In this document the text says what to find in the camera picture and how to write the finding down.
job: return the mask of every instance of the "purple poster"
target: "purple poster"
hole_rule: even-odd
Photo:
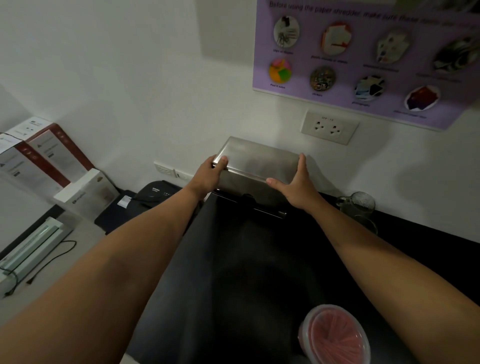
[[[437,130],[480,90],[480,14],[257,0],[253,88]]]

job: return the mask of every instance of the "white outlet plate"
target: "white outlet plate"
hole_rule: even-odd
[[[155,164],[156,170],[159,171],[160,173],[166,174],[173,178],[177,177],[177,175],[175,174],[175,170],[173,168],[163,166],[158,162],[153,162],[153,164]]]
[[[307,111],[300,131],[303,134],[346,146],[358,125],[358,121]]]
[[[177,178],[180,178],[181,180],[184,180],[187,182],[193,178],[191,174],[183,173],[183,172],[180,172],[179,170],[175,170],[175,174],[177,175]]]

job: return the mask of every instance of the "round plastic container with lid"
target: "round plastic container with lid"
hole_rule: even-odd
[[[312,364],[369,364],[370,345],[362,326],[333,304],[313,308],[299,328],[300,346]]]

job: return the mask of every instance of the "metal tissue dispenser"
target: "metal tissue dispenser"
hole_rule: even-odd
[[[291,183],[297,172],[298,154],[231,136],[213,165],[222,156],[228,157],[228,166],[220,175],[219,190],[236,196],[249,195],[260,205],[284,210],[287,199],[265,180],[272,177]]]

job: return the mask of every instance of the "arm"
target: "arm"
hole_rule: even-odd
[[[210,157],[192,181],[103,238],[0,330],[3,364],[119,363],[145,305],[199,200],[226,158]]]
[[[267,183],[312,215],[370,302],[423,364],[480,358],[480,307],[442,277],[328,204],[305,156],[290,185]]]

